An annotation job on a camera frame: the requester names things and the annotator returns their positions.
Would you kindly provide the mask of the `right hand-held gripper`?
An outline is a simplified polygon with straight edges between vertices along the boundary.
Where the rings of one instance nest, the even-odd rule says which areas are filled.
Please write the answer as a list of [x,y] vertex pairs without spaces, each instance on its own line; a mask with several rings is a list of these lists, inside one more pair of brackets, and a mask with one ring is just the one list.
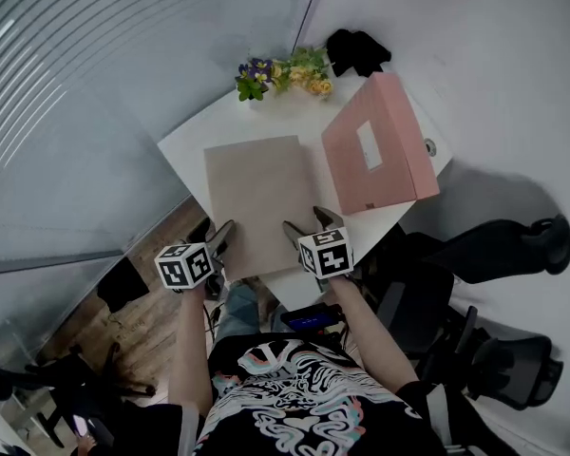
[[282,222],[287,239],[300,254],[303,268],[319,280],[349,274],[353,270],[353,252],[344,220],[321,206],[315,206],[313,213],[323,232],[311,235],[288,220]]

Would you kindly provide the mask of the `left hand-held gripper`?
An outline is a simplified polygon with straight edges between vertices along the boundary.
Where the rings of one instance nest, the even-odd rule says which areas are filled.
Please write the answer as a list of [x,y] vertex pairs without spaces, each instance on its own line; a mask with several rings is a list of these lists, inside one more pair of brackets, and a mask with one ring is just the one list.
[[211,220],[205,217],[187,236],[188,243],[164,247],[155,257],[162,284],[173,291],[191,290],[203,284],[208,294],[219,294],[223,279],[221,255],[228,247],[236,222],[226,221],[206,241]]

